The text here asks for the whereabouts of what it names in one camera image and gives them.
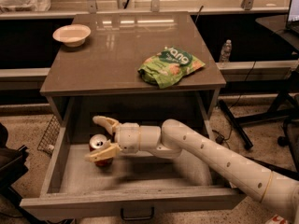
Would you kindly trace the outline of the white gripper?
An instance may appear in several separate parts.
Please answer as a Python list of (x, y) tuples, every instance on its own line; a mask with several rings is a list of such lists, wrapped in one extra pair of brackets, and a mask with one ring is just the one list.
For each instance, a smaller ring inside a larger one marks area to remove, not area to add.
[(139, 148), (139, 125), (136, 123), (120, 124), (116, 119), (94, 116), (93, 123), (103, 127), (110, 135), (115, 133), (116, 143), (107, 140), (102, 146), (92, 144), (93, 151), (86, 154), (84, 159), (90, 162), (114, 158), (120, 152), (133, 154)]

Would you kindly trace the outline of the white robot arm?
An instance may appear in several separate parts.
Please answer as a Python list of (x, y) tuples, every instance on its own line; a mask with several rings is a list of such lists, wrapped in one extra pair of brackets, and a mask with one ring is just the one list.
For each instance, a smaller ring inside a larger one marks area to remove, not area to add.
[(138, 151), (146, 151), (158, 158), (173, 159), (186, 150), (251, 199), (273, 210), (291, 224), (298, 224), (298, 180), (222, 147), (178, 120), (168, 119), (161, 126), (140, 126), (95, 116), (93, 122), (103, 127), (111, 137), (106, 138), (102, 134), (93, 136), (90, 139), (93, 150), (85, 156), (86, 161), (104, 161), (121, 152), (135, 154)]

